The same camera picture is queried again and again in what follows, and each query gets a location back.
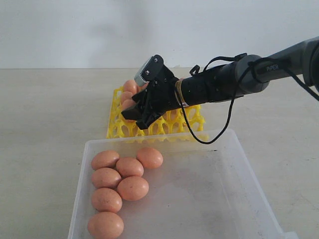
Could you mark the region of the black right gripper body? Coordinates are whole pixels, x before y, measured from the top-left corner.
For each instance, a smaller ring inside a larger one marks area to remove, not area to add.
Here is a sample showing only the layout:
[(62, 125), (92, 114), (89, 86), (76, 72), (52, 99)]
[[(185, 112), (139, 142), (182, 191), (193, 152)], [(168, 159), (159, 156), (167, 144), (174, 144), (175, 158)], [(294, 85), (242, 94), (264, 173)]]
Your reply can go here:
[(178, 108), (174, 96), (174, 87), (177, 78), (166, 66), (163, 66), (158, 75), (143, 90), (147, 91), (147, 106), (145, 111), (167, 112)]

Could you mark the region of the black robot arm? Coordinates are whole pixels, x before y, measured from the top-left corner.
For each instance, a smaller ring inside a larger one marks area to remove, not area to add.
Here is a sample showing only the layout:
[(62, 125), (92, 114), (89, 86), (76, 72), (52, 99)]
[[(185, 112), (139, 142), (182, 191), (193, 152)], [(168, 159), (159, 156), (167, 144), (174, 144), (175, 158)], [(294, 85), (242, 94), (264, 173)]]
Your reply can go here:
[(217, 103), (265, 90), (272, 80), (302, 75), (307, 87), (319, 86), (319, 39), (302, 41), (269, 57), (246, 53), (216, 57), (226, 61), (212, 68), (194, 66), (190, 77), (178, 79), (160, 55), (152, 56), (135, 75), (146, 88), (133, 96), (135, 104), (122, 110), (139, 129), (147, 129), (167, 111), (204, 103)]

